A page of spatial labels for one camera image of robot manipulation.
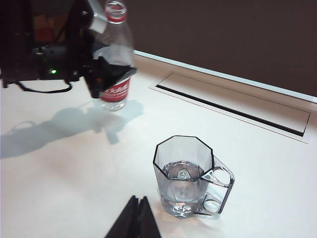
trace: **white table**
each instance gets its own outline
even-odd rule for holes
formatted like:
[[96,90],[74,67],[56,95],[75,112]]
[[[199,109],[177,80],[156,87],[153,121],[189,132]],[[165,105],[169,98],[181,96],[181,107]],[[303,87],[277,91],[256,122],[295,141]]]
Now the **white table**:
[[[163,238],[317,236],[316,121],[303,143],[149,89],[182,68],[140,56],[136,66],[116,113],[98,107],[84,80],[62,94],[1,89],[1,237],[102,238],[131,195],[148,197]],[[152,160],[176,134],[199,137],[234,173],[220,216],[164,212]]]

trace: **red bottle label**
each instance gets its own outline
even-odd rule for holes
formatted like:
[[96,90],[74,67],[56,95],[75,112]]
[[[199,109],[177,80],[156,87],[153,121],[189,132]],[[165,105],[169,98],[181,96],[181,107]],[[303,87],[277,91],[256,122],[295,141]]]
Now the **red bottle label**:
[[107,102],[118,102],[128,96],[130,78],[113,85],[103,92],[100,99]]

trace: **water in mug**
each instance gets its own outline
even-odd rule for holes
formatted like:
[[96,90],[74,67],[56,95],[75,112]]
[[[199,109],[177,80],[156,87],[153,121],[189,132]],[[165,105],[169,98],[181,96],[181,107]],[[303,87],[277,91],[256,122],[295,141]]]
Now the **water in mug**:
[[161,201],[164,209],[178,218],[189,218],[201,210],[208,182],[199,177],[204,170],[196,164],[178,161],[164,166],[168,176],[162,186]]

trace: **clear plastic mug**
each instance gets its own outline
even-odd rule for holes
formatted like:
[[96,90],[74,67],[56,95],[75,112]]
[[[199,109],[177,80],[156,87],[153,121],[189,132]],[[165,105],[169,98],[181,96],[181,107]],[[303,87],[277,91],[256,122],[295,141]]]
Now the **clear plastic mug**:
[[[153,165],[161,203],[170,215],[184,219],[195,214],[211,216],[222,212],[234,176],[199,138],[176,135],[163,141],[156,147]],[[218,170],[227,174],[228,182],[215,176]],[[225,189],[224,196],[211,194],[210,184]]]

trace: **dark background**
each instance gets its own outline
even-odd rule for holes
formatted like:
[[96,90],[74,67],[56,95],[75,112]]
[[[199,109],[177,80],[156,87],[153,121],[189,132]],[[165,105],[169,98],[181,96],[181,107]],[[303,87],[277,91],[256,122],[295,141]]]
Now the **dark background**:
[[[73,0],[33,0],[49,16]],[[317,97],[317,1],[126,0],[135,49]]]

